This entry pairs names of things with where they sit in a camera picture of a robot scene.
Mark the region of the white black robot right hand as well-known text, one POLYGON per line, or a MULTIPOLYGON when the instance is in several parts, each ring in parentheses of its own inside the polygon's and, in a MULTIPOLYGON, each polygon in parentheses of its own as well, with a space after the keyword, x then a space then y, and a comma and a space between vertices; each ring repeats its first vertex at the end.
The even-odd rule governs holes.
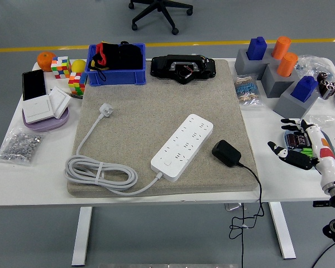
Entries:
POLYGON ((286 123, 283 129, 286 130, 302 130, 307 134, 314 159, 294 150, 287 150, 277 146, 272 141, 268 142, 268 146, 280 160, 290 165, 309 170, 315 167, 321 174, 321 187, 323 191, 331 191, 335 188, 335 153, 332 151, 331 143, 326 139, 324 132, 316 125, 309 124, 303 119, 282 119, 282 123, 286 123))

